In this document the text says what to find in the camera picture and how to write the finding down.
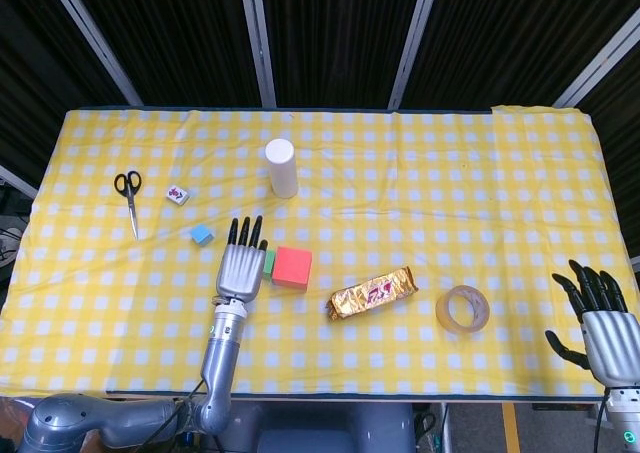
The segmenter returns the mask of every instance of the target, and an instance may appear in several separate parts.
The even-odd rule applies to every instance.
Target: small cube
[[[191,230],[191,238],[198,245],[204,246],[213,240],[213,234],[204,225],[198,225]]]
[[[311,271],[311,252],[279,246],[271,279],[274,284],[306,290]]]
[[[271,279],[271,273],[273,272],[273,262],[276,259],[276,252],[273,250],[267,250],[264,256],[264,269],[262,270],[262,276],[266,279]]]
[[[182,206],[184,202],[189,199],[189,193],[176,185],[172,185],[171,188],[167,190],[167,198]]]

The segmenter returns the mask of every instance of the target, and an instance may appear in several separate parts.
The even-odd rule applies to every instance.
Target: white cylinder
[[[267,143],[264,150],[269,163],[271,187],[276,196],[291,198],[298,192],[296,156],[289,140],[276,138]]]

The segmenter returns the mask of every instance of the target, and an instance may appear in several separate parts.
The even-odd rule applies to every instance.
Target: blue cube
[[[204,246],[213,240],[213,233],[204,225],[198,225],[191,230],[191,238],[200,246]]]

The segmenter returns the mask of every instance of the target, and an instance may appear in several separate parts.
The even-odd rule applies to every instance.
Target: robotic hand
[[[244,305],[258,294],[267,249],[266,240],[258,247],[262,217],[256,218],[250,238],[249,222],[244,219],[238,239],[238,220],[233,219],[218,271],[215,319],[200,372],[205,396],[192,399],[192,393],[175,403],[171,398],[114,402],[81,394],[53,395],[31,413],[18,451],[77,453],[90,430],[98,430],[111,448],[165,441],[184,431],[217,435],[224,430],[247,318]]]
[[[571,280],[553,274],[569,296],[581,323],[587,354],[569,350],[550,330],[551,348],[563,359],[585,370],[605,386],[608,417],[624,442],[624,451],[640,452],[640,326],[629,313],[616,280],[569,260],[580,290]]]

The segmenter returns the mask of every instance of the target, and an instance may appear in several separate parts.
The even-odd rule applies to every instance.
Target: green block
[[[267,279],[271,279],[271,272],[273,271],[273,264],[276,261],[276,252],[273,250],[267,250],[267,254],[264,257],[264,270],[262,270],[262,276]]]

